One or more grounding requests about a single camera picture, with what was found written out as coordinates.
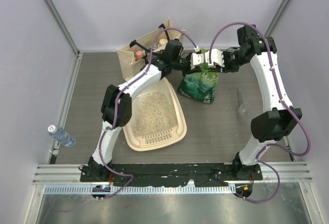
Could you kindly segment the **clear plastic scoop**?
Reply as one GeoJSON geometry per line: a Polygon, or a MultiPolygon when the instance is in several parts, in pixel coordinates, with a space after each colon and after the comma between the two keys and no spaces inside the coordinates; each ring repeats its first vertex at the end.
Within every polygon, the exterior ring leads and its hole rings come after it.
{"type": "Polygon", "coordinates": [[[237,89],[237,98],[238,98],[238,109],[236,111],[237,115],[242,121],[244,121],[247,124],[250,122],[251,108],[249,102],[247,101],[245,92],[241,87],[237,89]]]}

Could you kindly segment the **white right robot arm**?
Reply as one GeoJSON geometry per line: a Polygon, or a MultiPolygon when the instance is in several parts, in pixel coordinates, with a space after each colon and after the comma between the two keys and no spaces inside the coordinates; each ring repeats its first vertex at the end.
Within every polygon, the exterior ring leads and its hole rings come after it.
{"type": "Polygon", "coordinates": [[[239,48],[223,52],[222,72],[237,72],[251,64],[262,96],[263,112],[251,119],[251,138],[236,154],[231,171],[237,180],[244,180],[259,169],[260,159],[270,146],[289,135],[302,117],[288,98],[277,66],[277,48],[273,38],[262,38],[255,25],[244,25],[237,30],[239,48]]]}

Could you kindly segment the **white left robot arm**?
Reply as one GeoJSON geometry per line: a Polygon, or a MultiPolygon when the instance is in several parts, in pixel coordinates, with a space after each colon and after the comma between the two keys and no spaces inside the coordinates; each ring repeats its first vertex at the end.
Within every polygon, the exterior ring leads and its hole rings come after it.
{"type": "Polygon", "coordinates": [[[132,117],[133,101],[173,70],[186,73],[190,69],[190,57],[183,58],[182,50],[182,43],[178,39],[169,40],[159,55],[149,57],[148,64],[141,72],[119,86],[107,87],[101,106],[101,135],[88,165],[81,170],[82,174],[98,182],[105,182],[109,178],[114,145],[120,131],[132,117]]]}

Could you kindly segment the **green litter bag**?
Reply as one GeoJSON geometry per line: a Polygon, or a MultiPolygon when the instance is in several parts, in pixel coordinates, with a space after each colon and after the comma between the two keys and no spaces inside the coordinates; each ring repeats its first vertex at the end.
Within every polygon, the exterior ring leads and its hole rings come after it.
{"type": "Polygon", "coordinates": [[[210,69],[207,63],[186,67],[183,70],[183,80],[177,92],[187,98],[212,104],[214,101],[214,91],[218,83],[218,72],[210,69]]]}

